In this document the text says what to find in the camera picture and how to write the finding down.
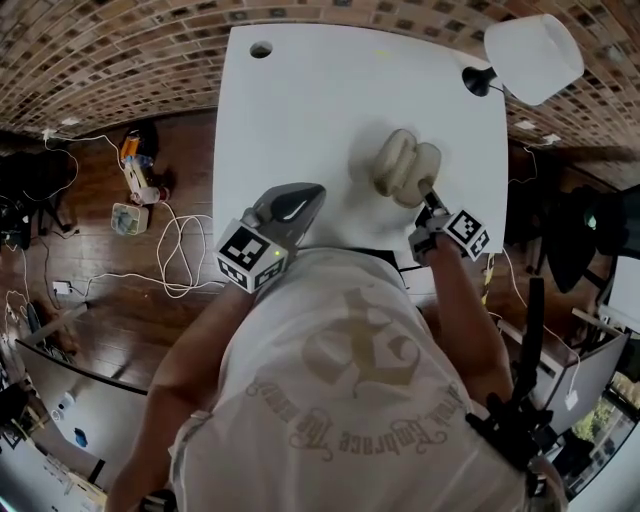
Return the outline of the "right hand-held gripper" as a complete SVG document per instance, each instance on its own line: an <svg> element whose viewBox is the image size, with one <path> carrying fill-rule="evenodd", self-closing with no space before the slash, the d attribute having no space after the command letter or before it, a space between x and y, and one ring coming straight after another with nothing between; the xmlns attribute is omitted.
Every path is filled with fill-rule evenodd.
<svg viewBox="0 0 640 512"><path fill-rule="evenodd" d="M415 221L415 230L408 237L414 261L422 263L425 254L436 248L439 234L452 239L463 257L476 261L490 241L485 226L464 209L449 213L427 180L421 180L418 188L425 207Z"/></svg>

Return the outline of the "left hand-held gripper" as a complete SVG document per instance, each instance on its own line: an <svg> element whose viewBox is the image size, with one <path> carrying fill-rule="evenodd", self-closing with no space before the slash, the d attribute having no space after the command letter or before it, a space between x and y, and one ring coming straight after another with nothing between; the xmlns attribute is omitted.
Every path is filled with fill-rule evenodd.
<svg viewBox="0 0 640 512"><path fill-rule="evenodd" d="M268 189L233 219L217 242L220 272L248 293L283 274L295 258L320 212L326 189L315 183L290 183Z"/></svg>

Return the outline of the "beige glasses case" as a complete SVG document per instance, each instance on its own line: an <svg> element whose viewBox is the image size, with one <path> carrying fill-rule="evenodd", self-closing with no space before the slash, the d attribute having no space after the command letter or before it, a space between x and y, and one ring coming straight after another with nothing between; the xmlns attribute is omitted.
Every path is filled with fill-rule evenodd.
<svg viewBox="0 0 640 512"><path fill-rule="evenodd" d="M379 195L414 209L433 189L440 164L441 152L435 145L419 143L411 132L398 129L377 154L371 180Z"/></svg>

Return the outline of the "person's left forearm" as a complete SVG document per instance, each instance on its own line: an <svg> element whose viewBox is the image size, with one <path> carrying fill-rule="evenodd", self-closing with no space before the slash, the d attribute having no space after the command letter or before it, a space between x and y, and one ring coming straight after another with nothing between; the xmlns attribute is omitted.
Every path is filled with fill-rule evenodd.
<svg viewBox="0 0 640 512"><path fill-rule="evenodd" d="M217 393L225 351L254 303L254 295L225 285L164 357L149 396L172 396L189 411L208 407Z"/></svg>

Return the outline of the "person's right forearm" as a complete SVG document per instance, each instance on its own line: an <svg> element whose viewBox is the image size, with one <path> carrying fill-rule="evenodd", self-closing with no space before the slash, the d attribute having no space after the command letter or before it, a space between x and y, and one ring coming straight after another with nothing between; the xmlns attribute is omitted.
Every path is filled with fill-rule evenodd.
<svg viewBox="0 0 640 512"><path fill-rule="evenodd" d="M507 401L513 383L504 341L464 268L459 246L444 234L435 243L426 262L437 296L437 344L474 401L485 404L491 394Z"/></svg>

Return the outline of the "white carton pile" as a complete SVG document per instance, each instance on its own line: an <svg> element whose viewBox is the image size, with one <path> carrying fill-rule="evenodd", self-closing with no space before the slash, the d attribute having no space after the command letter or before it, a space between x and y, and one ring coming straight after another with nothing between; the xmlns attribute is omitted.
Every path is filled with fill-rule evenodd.
<svg viewBox="0 0 640 512"><path fill-rule="evenodd" d="M124 159L124 176L130 189L131 201L139 206L167 202L170 190L160 175L153 172L153 160L137 155Z"/></svg>

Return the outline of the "white waste bin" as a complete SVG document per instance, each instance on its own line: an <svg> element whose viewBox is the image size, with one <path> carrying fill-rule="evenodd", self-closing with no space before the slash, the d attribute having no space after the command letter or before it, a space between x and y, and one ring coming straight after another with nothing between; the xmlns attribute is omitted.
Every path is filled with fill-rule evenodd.
<svg viewBox="0 0 640 512"><path fill-rule="evenodd" d="M111 228L119 235L136 236L146 231L148 219L149 209L144 206L115 203Z"/></svg>

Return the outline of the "white table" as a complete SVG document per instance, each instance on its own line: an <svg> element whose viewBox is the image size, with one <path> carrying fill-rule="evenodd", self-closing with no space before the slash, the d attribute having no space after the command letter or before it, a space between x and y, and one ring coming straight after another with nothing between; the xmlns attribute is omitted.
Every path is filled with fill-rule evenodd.
<svg viewBox="0 0 640 512"><path fill-rule="evenodd" d="M266 190L317 183L325 202L305 246L404 250L415 212L380 196L370 170L396 130L434 145L435 189L486 227L502 249L507 205L505 99L464 86L481 59L405 36L318 24L232 29L213 164L213 232Z"/></svg>

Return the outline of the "black chair with hanging clothes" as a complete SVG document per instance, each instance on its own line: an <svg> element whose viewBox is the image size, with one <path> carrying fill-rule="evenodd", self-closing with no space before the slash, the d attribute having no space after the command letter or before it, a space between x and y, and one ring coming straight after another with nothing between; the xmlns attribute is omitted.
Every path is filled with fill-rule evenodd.
<svg viewBox="0 0 640 512"><path fill-rule="evenodd" d="M596 230L585 225L588 208L594 209ZM542 249L560 292L582 278L604 287L606 281L589 270L595 254L640 260L640 184L611 193L584 185L560 194L544 223Z"/></svg>

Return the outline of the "person's white printed shirt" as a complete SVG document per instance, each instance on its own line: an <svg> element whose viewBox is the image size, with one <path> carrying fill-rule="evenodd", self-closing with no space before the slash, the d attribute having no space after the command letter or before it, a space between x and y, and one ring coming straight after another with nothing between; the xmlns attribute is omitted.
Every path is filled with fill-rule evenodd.
<svg viewBox="0 0 640 512"><path fill-rule="evenodd" d="M178 510L539 512L471 412L389 264L305 251L233 336L214 406L179 431Z"/></svg>

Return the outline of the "white shade black base lamp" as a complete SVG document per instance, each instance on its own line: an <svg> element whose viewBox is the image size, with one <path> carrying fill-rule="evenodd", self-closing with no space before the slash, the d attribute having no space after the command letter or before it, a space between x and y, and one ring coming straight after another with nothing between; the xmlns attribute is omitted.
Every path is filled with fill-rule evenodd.
<svg viewBox="0 0 640 512"><path fill-rule="evenodd" d="M585 66L569 30L549 14L490 26L484 34L489 67L467 67L462 80L478 97L499 79L519 101L538 106L582 77Z"/></svg>

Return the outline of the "black equipment pile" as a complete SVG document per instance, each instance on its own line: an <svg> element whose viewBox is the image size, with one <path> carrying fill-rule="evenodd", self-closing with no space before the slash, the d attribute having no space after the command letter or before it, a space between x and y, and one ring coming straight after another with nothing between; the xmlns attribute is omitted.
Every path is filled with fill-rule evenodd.
<svg viewBox="0 0 640 512"><path fill-rule="evenodd" d="M0 245L28 249L32 221L45 235L47 213L63 232L71 230L58 216L60 194L70 187L77 174L76 164L64 151L45 150L39 154L18 152L0 157Z"/></svg>

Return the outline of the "grey desk with white frame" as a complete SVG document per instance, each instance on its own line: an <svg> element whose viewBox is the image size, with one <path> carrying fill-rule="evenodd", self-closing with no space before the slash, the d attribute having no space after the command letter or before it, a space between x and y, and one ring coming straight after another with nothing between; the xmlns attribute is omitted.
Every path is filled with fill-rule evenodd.
<svg viewBox="0 0 640 512"><path fill-rule="evenodd" d="M114 364L98 359L74 371L33 349L17 349L46 412L66 404L59 420L49 417L35 434L36 443L86 477L103 462L95 483L110 490L133 449L150 374L140 372L126 352Z"/></svg>

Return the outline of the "black body-worn mount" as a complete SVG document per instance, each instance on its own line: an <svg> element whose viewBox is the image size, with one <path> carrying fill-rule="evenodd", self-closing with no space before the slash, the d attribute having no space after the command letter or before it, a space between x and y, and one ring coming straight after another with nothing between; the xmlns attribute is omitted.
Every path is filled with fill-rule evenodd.
<svg viewBox="0 0 640 512"><path fill-rule="evenodd" d="M516 470L526 471L539 454L535 433L549 425L551 410L538 410L527 398L503 402L495 393L487 397L489 415L482 419L468 413L466 422Z"/></svg>

